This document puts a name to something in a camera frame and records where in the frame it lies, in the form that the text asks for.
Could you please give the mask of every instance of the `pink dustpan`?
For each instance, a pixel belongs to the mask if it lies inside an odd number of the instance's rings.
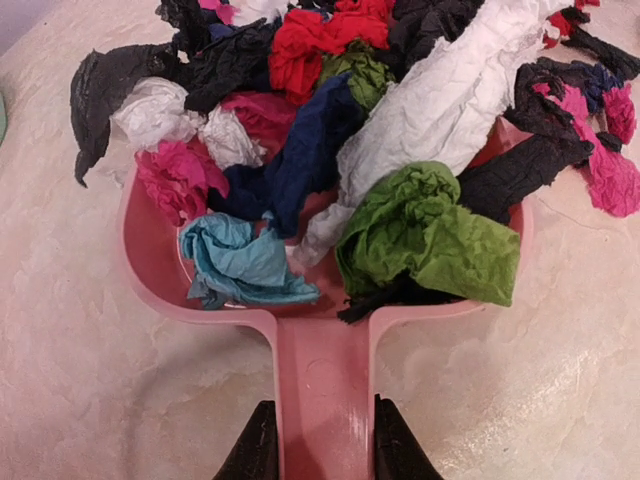
[[[312,196],[302,226],[334,195]],[[271,344],[275,369],[280,478],[286,480],[371,480],[373,471],[373,365],[378,341],[393,325],[455,317],[483,308],[463,301],[424,307],[385,307],[350,326],[336,317],[345,294],[333,255],[303,271],[321,289],[316,305],[233,308],[209,312],[188,301],[191,267],[180,256],[175,227],[156,209],[132,172],[122,198],[120,252],[140,298],[162,315],[188,323],[253,327]],[[512,211],[520,233],[521,263],[533,235],[527,201]]]

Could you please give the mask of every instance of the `dustpan handle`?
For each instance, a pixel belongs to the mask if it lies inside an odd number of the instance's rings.
[[[281,478],[372,480],[368,322],[281,319],[274,356]]]

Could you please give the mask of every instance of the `floor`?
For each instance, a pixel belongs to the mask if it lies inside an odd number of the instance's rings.
[[[91,48],[169,39],[156,3],[61,0],[0,60],[2,478],[207,479],[273,395],[258,335],[161,318],[123,281],[127,145],[112,142],[88,191],[73,180],[70,79]],[[640,55],[640,4],[603,4],[591,32]],[[448,480],[635,480],[640,215],[594,210],[570,170],[534,206],[514,306],[391,331],[377,388]]]
[[[27,33],[61,0],[2,0],[0,55]]]

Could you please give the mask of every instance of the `white marble surface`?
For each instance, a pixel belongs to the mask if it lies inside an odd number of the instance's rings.
[[[640,55],[640,4],[603,3],[590,31]],[[257,334],[161,318],[115,267],[126,144],[73,180],[71,77],[91,48],[169,39],[155,6],[61,0],[0,59],[2,479],[210,478],[273,395]],[[594,210],[570,170],[535,198],[514,306],[393,330],[377,387],[448,480],[636,480],[640,216]]]

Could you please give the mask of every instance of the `black object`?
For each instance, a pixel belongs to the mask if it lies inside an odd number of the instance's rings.
[[[575,81],[580,81],[580,73]],[[547,84],[551,95],[563,99],[565,90],[562,79],[543,64],[527,63],[518,69],[515,84],[515,105],[504,113],[504,118],[519,130],[547,137],[563,138],[577,142],[580,137],[573,127],[573,115],[555,102],[534,91],[537,84]]]
[[[276,404],[262,401],[213,480],[278,480]]]
[[[179,82],[189,92],[187,110],[209,113],[228,94],[268,71],[279,23],[262,18],[210,43],[184,66]]]
[[[397,0],[396,23],[389,30],[388,51],[376,52],[376,60],[389,65],[398,82],[418,61],[427,58],[436,41],[457,40],[475,18],[484,0]]]
[[[623,80],[633,80],[640,74],[640,58],[590,35],[580,27],[574,27],[569,39],[562,44],[591,52],[600,63]]]
[[[171,44],[130,45],[107,53],[91,52],[71,80],[71,126],[80,152],[75,177],[83,187],[90,168],[104,157],[109,146],[115,113],[139,80],[162,77],[172,80],[180,60]]]
[[[161,0],[156,15],[179,30],[173,42],[189,60],[211,43],[211,34],[198,0]]]
[[[376,395],[376,480],[444,480],[420,448],[393,401]],[[258,404],[213,480],[278,480],[276,405]]]
[[[590,142],[534,135],[484,165],[462,172],[460,204],[508,225],[511,206],[542,185],[551,185],[559,172],[588,159],[592,152]]]
[[[425,455],[396,405],[376,395],[376,480],[444,480]]]
[[[588,13],[583,12],[577,7],[567,7],[560,10],[560,13],[565,18],[567,22],[571,25],[584,25],[585,23],[589,23],[591,21],[591,17]]]
[[[600,143],[611,152],[620,153],[622,151],[622,140],[616,137],[613,133],[598,132],[596,137],[600,140]]]
[[[407,273],[363,298],[352,298],[349,308],[338,312],[338,318],[349,325],[363,319],[385,305],[442,305],[464,300],[461,297],[418,285]]]

